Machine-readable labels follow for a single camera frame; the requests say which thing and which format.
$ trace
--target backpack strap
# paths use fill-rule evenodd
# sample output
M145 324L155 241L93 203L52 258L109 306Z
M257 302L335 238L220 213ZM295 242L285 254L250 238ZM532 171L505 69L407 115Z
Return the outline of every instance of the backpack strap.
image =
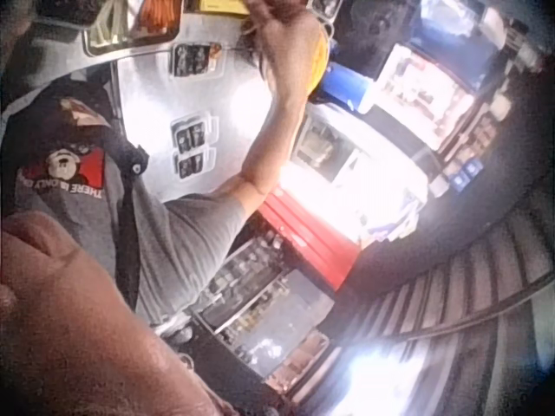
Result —
M123 200L118 210L118 237L115 242L115 282L131 310L139 298L140 246L135 220L134 181L147 169L148 154L104 126L80 127L80 137L96 144L120 169Z

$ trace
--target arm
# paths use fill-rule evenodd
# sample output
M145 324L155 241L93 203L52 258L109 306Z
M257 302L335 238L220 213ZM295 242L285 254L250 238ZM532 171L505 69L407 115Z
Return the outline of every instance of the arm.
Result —
M266 122L241 172L216 193L232 195L250 216L276 186L303 117L320 25L293 0L245 0L276 88Z
M55 220L26 212L2 228L2 383L30 413L221 414Z

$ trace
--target bright light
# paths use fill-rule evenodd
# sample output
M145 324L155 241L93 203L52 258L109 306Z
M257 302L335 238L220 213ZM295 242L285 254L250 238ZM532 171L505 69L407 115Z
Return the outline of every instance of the bright light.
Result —
M399 362L379 354L355 359L349 392L331 416L403 414L421 366L422 360Z
M241 83L232 96L232 120L246 138L255 139L271 104L271 92L261 77Z

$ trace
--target t-shirt sleeve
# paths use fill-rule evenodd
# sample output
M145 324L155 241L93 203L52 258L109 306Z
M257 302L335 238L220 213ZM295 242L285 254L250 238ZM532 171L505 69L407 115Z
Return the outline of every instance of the t-shirt sleeve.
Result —
M187 195L162 204L137 189L141 279L136 312L161 323L195 302L245 223L232 196Z
M245 223L243 206L232 196L189 195L166 203L166 208L173 243L178 250L191 253L208 283Z

